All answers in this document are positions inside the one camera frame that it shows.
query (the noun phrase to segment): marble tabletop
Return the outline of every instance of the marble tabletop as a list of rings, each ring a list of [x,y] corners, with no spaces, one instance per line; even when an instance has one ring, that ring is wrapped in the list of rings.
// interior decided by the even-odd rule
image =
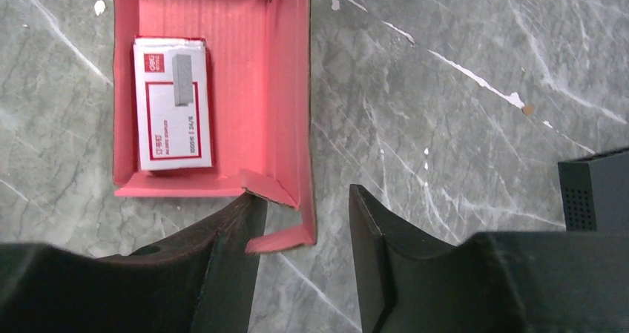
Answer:
[[[0,10],[1,241],[129,254],[231,201],[113,196],[112,0]],[[312,0],[319,243],[262,257],[250,331],[359,330],[351,183],[453,244],[564,230],[556,163],[629,142],[628,50],[629,0]]]

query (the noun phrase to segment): deli logo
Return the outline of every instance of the deli logo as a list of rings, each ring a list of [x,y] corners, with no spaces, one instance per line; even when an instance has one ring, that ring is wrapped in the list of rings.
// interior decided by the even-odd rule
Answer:
[[[164,54],[145,53],[144,72],[164,72]]]

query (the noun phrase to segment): small white box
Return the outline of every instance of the small white box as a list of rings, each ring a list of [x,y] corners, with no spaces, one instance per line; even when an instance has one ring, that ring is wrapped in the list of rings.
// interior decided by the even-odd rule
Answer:
[[[136,39],[142,170],[212,166],[205,50],[203,40]]]

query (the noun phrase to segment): pink cardboard box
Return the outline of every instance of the pink cardboard box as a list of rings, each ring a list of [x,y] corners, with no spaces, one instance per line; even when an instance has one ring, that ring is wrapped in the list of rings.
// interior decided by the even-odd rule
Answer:
[[[114,0],[113,181],[117,196],[252,192],[303,223],[254,238],[265,253],[317,241],[309,147],[310,0]],[[212,168],[139,169],[132,47],[137,36],[204,39]]]

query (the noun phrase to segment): brown spot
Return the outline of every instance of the brown spot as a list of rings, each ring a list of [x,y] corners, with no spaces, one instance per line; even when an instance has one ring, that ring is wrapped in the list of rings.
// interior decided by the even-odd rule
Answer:
[[[525,105],[522,108],[522,113],[524,113],[525,116],[530,116],[531,114],[533,114],[534,110],[535,110],[535,106],[534,105]]]

